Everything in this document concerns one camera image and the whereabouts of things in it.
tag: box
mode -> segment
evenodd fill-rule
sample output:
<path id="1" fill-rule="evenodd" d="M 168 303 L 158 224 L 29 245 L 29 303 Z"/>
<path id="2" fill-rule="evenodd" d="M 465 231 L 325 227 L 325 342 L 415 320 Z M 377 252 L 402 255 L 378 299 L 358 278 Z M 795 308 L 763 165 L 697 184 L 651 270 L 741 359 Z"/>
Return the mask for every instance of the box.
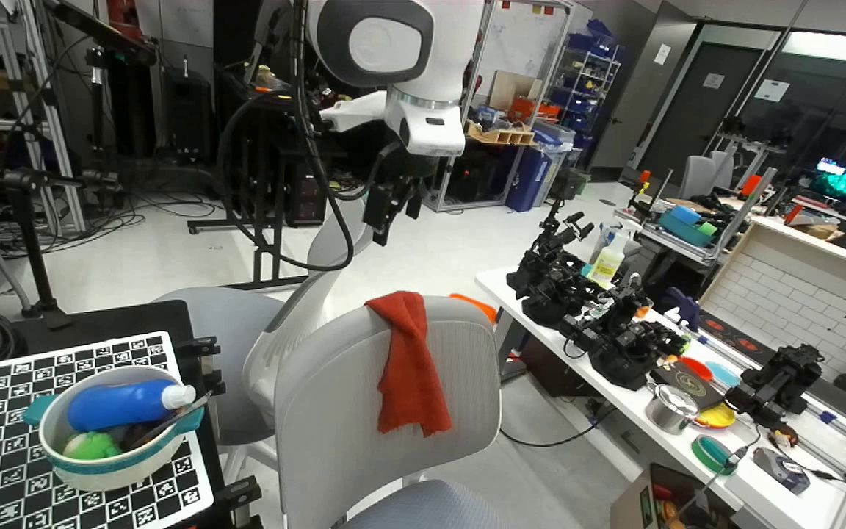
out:
<path id="1" fill-rule="evenodd" d="M 660 465 L 642 469 L 612 506 L 612 529 L 736 529 L 731 518 L 735 509 L 706 492 L 697 477 Z"/>
<path id="2" fill-rule="evenodd" d="M 491 79 L 487 107 L 509 111 L 515 96 L 537 101 L 541 84 L 543 82 L 537 77 L 497 71 Z"/>

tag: cabinet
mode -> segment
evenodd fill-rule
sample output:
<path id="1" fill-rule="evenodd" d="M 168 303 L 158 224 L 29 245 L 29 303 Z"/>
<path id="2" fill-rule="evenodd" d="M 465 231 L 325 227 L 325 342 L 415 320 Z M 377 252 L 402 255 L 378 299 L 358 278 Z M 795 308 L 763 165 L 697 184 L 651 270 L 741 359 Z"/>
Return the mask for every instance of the cabinet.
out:
<path id="1" fill-rule="evenodd" d="M 548 8 L 548 12 L 562 12 L 565 23 L 562 23 L 562 33 L 557 33 L 557 42 L 556 42 L 556 62 L 551 67 L 547 67 L 543 74 L 543 84 L 541 84 L 541 93 L 548 90 L 551 84 L 551 77 L 556 77 L 556 64 L 562 64 L 562 51 L 565 51 L 565 42 L 570 35 L 570 23 L 573 23 L 573 4 L 562 4 L 562 0 L 515 0 L 515 4 L 526 4 L 526 5 L 537 5 L 537 8 Z M 479 71 L 479 60 L 481 60 L 481 48 L 484 48 L 484 33 L 487 33 L 487 23 L 491 23 L 491 12 L 497 8 L 493 0 L 484 4 L 484 12 L 481 12 L 481 23 L 479 23 L 479 37 L 475 37 L 475 52 L 474 52 L 474 71 Z M 474 82 L 466 84 L 466 96 L 462 104 L 462 114 L 466 118 L 469 114 L 469 104 L 474 104 L 474 93 L 475 93 L 475 77 Z M 548 167 L 557 167 L 562 161 L 522 161 L 526 151 L 537 151 L 537 143 L 522 143 L 522 148 L 515 148 L 515 155 L 509 158 L 512 148 L 500 148 L 500 158 L 506 161 L 503 167 L 497 165 L 493 171 L 479 171 L 479 167 L 456 167 L 456 158 L 446 161 L 444 174 L 440 174 L 440 184 L 435 189 L 432 195 L 432 208 L 435 212 L 446 212 L 446 208 L 456 208 L 459 204 L 449 204 L 449 192 L 456 189 L 466 189 L 469 198 L 479 198 L 479 204 L 469 204 L 466 198 L 456 198 L 462 199 L 466 208 L 469 205 L 500 205 L 500 204 L 516 204 L 515 208 L 531 208 L 531 204 L 537 199 L 537 189 L 543 184 L 543 180 L 548 180 Z M 453 181 L 459 177 L 469 177 L 469 181 L 493 181 L 497 189 L 469 189 L 469 181 Z"/>
<path id="2" fill-rule="evenodd" d="M 557 124 L 573 130 L 573 148 L 588 155 L 595 140 L 603 104 L 620 74 L 622 48 L 595 20 L 570 33 L 556 64 L 547 101 L 562 107 Z"/>

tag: red cloth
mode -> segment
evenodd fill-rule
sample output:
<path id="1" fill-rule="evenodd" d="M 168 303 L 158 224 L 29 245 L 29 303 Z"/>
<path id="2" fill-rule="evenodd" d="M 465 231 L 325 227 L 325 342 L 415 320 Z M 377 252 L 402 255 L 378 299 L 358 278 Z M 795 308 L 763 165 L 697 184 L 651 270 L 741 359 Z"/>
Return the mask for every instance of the red cloth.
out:
<path id="1" fill-rule="evenodd" d="M 378 380 L 378 431 L 418 424 L 422 436 L 453 428 L 438 364 L 427 343 L 427 305 L 421 293 L 393 292 L 363 303 L 391 325 L 391 353 Z"/>

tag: checkered board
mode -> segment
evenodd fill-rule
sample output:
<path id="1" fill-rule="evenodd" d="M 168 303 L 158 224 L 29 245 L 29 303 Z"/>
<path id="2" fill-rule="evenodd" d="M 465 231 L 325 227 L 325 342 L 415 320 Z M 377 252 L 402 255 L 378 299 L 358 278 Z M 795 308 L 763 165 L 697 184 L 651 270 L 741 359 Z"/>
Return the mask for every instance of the checkered board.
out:
<path id="1" fill-rule="evenodd" d="M 155 364 L 178 380 L 168 331 L 0 362 L 4 529 L 158 529 L 187 521 L 215 502 L 197 436 L 186 439 L 168 467 L 120 492 L 86 494 L 65 489 L 51 469 L 37 431 L 24 424 L 24 409 L 40 393 L 58 393 L 90 373 L 125 364 Z"/>

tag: workbench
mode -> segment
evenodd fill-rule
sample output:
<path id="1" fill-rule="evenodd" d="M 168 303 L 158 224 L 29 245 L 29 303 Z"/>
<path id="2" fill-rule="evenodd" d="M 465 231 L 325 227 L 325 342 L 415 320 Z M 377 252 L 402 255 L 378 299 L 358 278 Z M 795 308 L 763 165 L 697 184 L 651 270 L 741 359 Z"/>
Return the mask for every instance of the workbench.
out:
<path id="1" fill-rule="evenodd" d="M 766 442 L 756 442 L 758 436 L 751 427 L 747 427 L 747 418 L 741 418 L 742 427 L 736 424 L 735 428 L 726 428 L 726 431 L 703 431 L 697 427 L 687 427 L 678 436 L 666 436 L 647 418 L 647 402 L 651 400 L 651 392 L 648 387 L 640 387 L 640 392 L 616 387 L 604 377 L 598 377 L 598 370 L 593 370 L 588 355 L 581 355 L 581 359 L 565 355 L 562 331 L 537 325 L 534 320 L 528 320 L 522 314 L 519 299 L 515 299 L 515 292 L 506 286 L 503 270 L 479 274 L 475 286 L 481 286 L 491 293 L 491 299 L 500 303 L 512 328 L 526 328 L 528 334 L 534 334 L 551 355 L 557 355 L 570 370 L 575 370 L 591 387 L 595 387 L 616 411 L 622 411 L 634 427 L 640 427 L 666 456 L 673 456 L 687 474 L 703 478 L 735 511 L 742 511 L 751 521 L 761 521 L 761 522 L 778 525 L 778 529 L 846 525 L 846 486 L 839 486 L 839 481 L 811 478 L 811 489 L 801 492 L 800 497 L 792 497 L 786 489 L 781 489 L 775 478 L 769 478 L 758 465 L 751 465 L 751 458 L 741 462 L 731 477 L 716 477 L 716 478 L 709 467 L 703 467 L 697 462 L 697 456 L 691 452 L 691 442 L 697 436 L 714 436 L 728 450 L 741 450 L 747 443 L 763 447 Z M 731 359 L 726 359 L 722 353 L 716 353 L 714 348 L 706 348 L 698 342 L 691 342 L 684 355 L 694 355 L 698 362 L 714 359 L 735 373 L 741 370 Z M 826 427 L 823 421 L 816 421 L 807 411 L 786 418 L 786 424 L 801 436 L 801 442 L 814 442 L 820 447 L 816 452 L 832 452 L 833 462 L 826 465 L 823 456 L 814 456 L 814 450 L 804 450 L 804 447 L 786 450 L 791 458 L 795 458 L 804 467 L 820 467 L 828 474 L 838 474 L 833 467 L 846 469 L 846 439 L 838 428 Z M 609 462 L 620 465 L 616 469 L 625 478 L 632 478 L 634 474 L 642 469 L 642 467 L 629 467 L 632 465 L 629 458 L 616 458 L 616 452 L 622 452 L 622 450 L 609 447 L 609 442 L 603 436 L 591 439 L 591 443 Z"/>

